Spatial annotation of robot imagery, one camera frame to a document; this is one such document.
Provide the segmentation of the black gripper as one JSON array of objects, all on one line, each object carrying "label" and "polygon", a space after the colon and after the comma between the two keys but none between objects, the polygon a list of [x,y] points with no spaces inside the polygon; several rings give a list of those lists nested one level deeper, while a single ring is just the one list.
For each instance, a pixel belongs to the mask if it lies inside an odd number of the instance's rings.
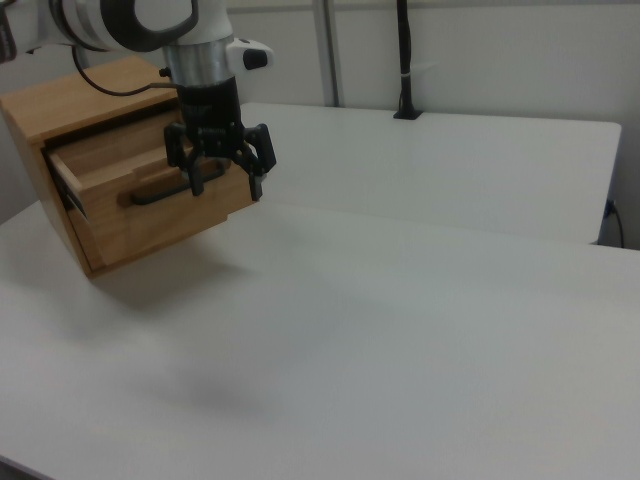
[{"label": "black gripper", "polygon": [[193,196],[204,192],[201,155],[227,158],[247,175],[251,199],[263,195],[262,182],[277,160],[266,124],[244,128],[234,77],[207,86],[180,86],[177,90],[184,125],[164,128],[168,165],[187,174]]}]

